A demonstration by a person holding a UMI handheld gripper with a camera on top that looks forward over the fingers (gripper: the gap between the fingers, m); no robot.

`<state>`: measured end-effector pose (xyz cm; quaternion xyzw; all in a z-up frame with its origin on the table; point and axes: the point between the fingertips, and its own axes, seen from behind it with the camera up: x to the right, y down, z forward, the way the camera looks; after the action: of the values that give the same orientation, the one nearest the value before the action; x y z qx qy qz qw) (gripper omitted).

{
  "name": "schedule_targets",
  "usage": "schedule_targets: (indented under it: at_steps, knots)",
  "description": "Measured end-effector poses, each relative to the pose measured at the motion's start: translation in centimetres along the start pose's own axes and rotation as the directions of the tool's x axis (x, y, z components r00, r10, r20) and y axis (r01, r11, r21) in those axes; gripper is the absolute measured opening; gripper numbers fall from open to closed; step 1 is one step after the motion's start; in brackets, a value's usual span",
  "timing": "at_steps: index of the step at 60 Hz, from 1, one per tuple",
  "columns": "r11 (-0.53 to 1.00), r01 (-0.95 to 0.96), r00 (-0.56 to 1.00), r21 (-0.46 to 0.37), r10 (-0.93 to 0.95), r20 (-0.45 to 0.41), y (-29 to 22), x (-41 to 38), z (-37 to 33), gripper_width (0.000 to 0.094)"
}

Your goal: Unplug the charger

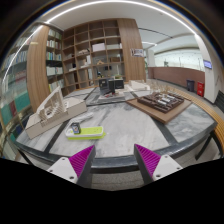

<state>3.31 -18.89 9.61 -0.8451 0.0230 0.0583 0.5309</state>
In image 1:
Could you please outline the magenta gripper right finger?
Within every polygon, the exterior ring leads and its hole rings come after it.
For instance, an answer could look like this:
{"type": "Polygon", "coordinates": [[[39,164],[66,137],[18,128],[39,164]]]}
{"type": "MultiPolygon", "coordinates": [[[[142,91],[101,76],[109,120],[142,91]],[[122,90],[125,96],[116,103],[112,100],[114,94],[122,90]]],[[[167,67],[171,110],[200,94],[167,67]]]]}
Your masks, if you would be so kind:
{"type": "Polygon", "coordinates": [[[169,155],[162,155],[141,145],[134,145],[134,155],[145,184],[177,172],[182,167],[169,155]]]}

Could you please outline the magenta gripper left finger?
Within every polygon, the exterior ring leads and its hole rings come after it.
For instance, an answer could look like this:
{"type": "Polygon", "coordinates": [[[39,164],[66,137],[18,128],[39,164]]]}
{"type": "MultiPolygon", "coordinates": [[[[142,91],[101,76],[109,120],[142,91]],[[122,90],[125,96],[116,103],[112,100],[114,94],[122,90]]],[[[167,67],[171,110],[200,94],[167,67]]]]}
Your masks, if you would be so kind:
{"type": "Polygon", "coordinates": [[[89,146],[73,156],[59,158],[48,172],[84,188],[92,182],[91,166],[96,155],[95,146],[89,146]]]}

